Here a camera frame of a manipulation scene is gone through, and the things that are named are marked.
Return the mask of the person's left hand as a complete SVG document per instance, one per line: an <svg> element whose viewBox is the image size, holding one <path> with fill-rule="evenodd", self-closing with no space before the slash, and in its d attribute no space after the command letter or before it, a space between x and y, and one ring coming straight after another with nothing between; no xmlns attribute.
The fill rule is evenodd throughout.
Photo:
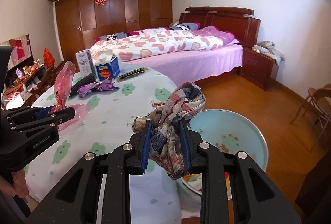
<svg viewBox="0 0 331 224"><path fill-rule="evenodd" d="M25 198L29 194L28 187L26 185L25 170L12 173L13 183L9 183L3 176L0 178L1 192L9 196L18 196L19 198Z"/></svg>

